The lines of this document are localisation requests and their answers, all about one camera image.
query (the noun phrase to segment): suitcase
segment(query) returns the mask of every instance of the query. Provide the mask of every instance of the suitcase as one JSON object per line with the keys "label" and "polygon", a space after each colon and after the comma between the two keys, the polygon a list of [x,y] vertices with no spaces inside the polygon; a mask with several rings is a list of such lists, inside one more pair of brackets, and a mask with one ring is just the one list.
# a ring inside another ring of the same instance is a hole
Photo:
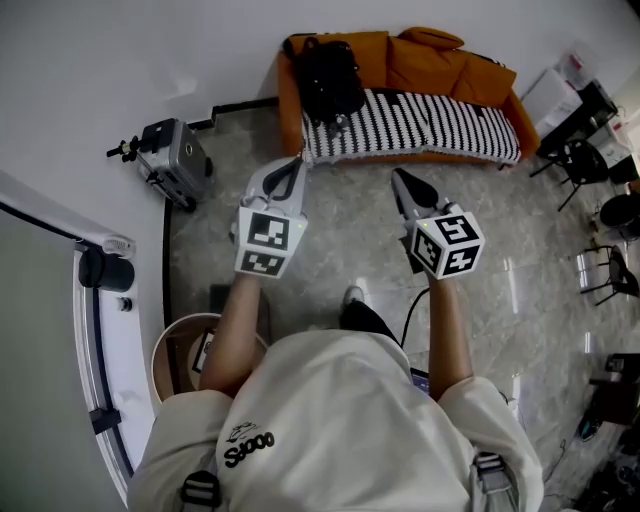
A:
{"label": "suitcase", "polygon": [[165,119],[142,132],[138,160],[145,181],[174,203],[193,211],[204,197],[211,159],[186,123]]}

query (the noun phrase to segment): orange sofa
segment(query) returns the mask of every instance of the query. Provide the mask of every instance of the orange sofa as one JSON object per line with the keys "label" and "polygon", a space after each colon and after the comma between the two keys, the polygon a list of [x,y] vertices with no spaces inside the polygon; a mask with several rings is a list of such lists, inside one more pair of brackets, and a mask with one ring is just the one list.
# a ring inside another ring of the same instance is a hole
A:
{"label": "orange sofa", "polygon": [[[291,36],[294,53],[302,50],[307,35]],[[460,38],[446,32],[414,27],[389,37],[388,32],[315,35],[321,43],[346,41],[351,46],[364,88],[389,88],[421,94],[446,95],[454,100],[502,110],[513,126],[521,158],[532,156],[540,139],[511,86],[516,74],[473,53],[458,48]],[[280,130],[286,155],[297,154],[303,145],[302,107],[293,64],[278,55]],[[447,161],[484,162],[471,156],[435,152],[372,156],[354,161]]]}

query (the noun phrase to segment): orange cushion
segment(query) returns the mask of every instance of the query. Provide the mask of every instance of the orange cushion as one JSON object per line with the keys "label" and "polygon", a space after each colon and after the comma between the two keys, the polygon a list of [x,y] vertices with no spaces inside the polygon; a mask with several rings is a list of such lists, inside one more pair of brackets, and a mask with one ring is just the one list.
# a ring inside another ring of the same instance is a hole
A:
{"label": "orange cushion", "polygon": [[426,44],[438,50],[455,50],[464,44],[462,39],[453,34],[427,27],[408,28],[398,37],[414,43]]}
{"label": "orange cushion", "polygon": [[385,87],[387,81],[387,37],[389,32],[354,32],[352,34],[313,34],[291,36],[295,55],[302,51],[307,37],[315,37],[320,43],[345,41],[351,46],[362,87]]}
{"label": "orange cushion", "polygon": [[450,95],[467,59],[466,52],[438,50],[389,38],[387,87],[420,94]]}
{"label": "orange cushion", "polygon": [[515,80],[514,71],[470,53],[451,97],[483,107],[500,108]]}

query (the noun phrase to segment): person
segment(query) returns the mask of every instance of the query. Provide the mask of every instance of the person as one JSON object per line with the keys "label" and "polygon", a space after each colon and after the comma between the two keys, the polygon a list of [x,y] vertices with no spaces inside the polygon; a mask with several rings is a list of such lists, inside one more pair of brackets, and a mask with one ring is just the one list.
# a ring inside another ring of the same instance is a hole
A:
{"label": "person", "polygon": [[498,390],[473,375],[452,279],[431,283],[430,396],[356,287],[340,330],[288,336],[256,365],[259,296],[255,277],[236,275],[200,390],[160,406],[129,510],[182,510],[185,480],[207,471],[220,510],[475,511],[481,452],[512,475],[514,510],[538,510],[540,463]]}

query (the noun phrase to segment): sleeve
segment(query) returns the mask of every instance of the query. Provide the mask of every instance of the sleeve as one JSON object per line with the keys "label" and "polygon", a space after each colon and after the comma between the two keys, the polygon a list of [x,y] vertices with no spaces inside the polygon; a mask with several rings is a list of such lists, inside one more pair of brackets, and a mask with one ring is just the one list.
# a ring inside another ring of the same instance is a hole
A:
{"label": "sleeve", "polygon": [[544,494],[542,467],[495,386],[487,379],[471,377],[451,386],[438,404],[477,449],[503,458],[517,480],[520,510],[536,512]]}
{"label": "sleeve", "polygon": [[184,480],[208,466],[232,400],[217,391],[195,391],[160,406],[142,461],[129,483],[132,512],[174,510]]}

